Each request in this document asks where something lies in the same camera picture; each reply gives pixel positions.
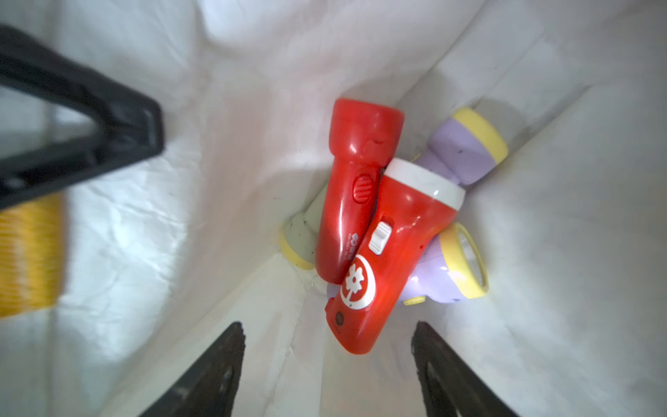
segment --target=toy flashlight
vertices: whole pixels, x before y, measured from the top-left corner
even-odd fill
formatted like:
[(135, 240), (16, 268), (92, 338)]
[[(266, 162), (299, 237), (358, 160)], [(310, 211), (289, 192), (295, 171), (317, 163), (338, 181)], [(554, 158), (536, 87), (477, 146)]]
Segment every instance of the toy flashlight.
[(392, 160), (368, 233), (340, 291), (325, 307), (329, 327), (345, 349), (354, 354), (372, 349), (426, 246), (454, 221), (465, 194), (440, 175)]
[(326, 194), (325, 185), (310, 207), (289, 219), (280, 233), (280, 251), (294, 266), (303, 270), (315, 268), (315, 247)]
[(315, 253), (317, 273), (327, 282), (342, 283), (354, 259), (403, 121), (400, 110), (363, 101), (338, 99), (333, 107), (329, 149), (334, 160)]
[(485, 296), (488, 290), (475, 242), (462, 224), (454, 223), (428, 244), (398, 301), (411, 306), (429, 297), (439, 303), (456, 303)]
[(463, 107), (431, 135), (415, 163), (456, 184), (470, 185), (490, 173), (507, 154), (496, 128), (473, 109)]

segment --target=black plastic handle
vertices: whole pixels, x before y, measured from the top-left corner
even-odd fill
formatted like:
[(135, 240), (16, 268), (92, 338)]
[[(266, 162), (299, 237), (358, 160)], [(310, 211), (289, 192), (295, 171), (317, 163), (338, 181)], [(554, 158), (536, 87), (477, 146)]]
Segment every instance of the black plastic handle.
[(230, 417), (244, 352), (243, 327), (232, 323), (140, 417)]
[(91, 135), (0, 160), (0, 210), (164, 149), (162, 111), (155, 100), (6, 25), (0, 25), (0, 84), (70, 107), (97, 125)]
[(417, 323), (412, 354), (428, 417), (517, 417), (428, 323)]

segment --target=red button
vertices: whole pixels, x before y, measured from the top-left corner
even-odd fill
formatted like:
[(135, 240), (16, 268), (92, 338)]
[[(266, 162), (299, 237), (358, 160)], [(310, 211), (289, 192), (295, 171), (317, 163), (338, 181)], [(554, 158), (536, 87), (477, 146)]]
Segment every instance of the red button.
[(366, 203), (373, 195), (374, 184), (371, 176), (363, 173), (356, 177), (352, 185), (352, 197), (359, 204)]

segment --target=yellow rim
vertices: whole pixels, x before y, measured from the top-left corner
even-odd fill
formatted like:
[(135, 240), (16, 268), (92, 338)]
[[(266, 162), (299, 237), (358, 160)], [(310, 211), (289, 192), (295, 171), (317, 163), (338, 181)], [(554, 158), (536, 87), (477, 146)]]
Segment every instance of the yellow rim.
[(403, 302), (404, 306), (414, 306), (415, 304), (421, 304), (426, 301), (425, 296), (418, 296), (418, 297), (413, 297), (405, 300)]
[(461, 123), (470, 131), (470, 133), (479, 139), (480, 143), (484, 145), (486, 150), (489, 151), (494, 158), (494, 161), (496, 161), (496, 165), (503, 162), (503, 159), (507, 158), (509, 151), (502, 136), (498, 133), (498, 130), (496, 130), (496, 128), (478, 112), (468, 107), (463, 107), (452, 115), (452, 119)]
[[(483, 285), (477, 281), (475, 274), (466, 260), (463, 245), (458, 237), (459, 232), (467, 237), (470, 246), (475, 252), (477, 262), (480, 265)], [(480, 252), (477, 250), (477, 246), (466, 228), (459, 223), (455, 223), (450, 228), (440, 233), (440, 247), (442, 249), (442, 255), (445, 257), (445, 262), (447, 262), (447, 268), (449, 268), (449, 275), (452, 277), (461, 293), (466, 298), (479, 298), (485, 296), (489, 291), (486, 268), (482, 262)]]
[(290, 261), (295, 266), (307, 271), (315, 268), (314, 264), (308, 262), (301, 256), (298, 256), (296, 252), (294, 252), (294, 250), (291, 248), (291, 246), (287, 243), (287, 240), (285, 239), (284, 230), (280, 231), (280, 239), (278, 241), (278, 244), (280, 245), (280, 252), (283, 253), (283, 256), (285, 256), (285, 258), (287, 258), (287, 260)]

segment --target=yellow coiled cord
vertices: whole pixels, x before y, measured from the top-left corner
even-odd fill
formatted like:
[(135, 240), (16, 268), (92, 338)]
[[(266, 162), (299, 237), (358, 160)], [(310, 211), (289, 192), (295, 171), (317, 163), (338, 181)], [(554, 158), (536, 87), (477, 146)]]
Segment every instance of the yellow coiled cord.
[(57, 193), (0, 212), (0, 317), (55, 305), (65, 263), (62, 205)]

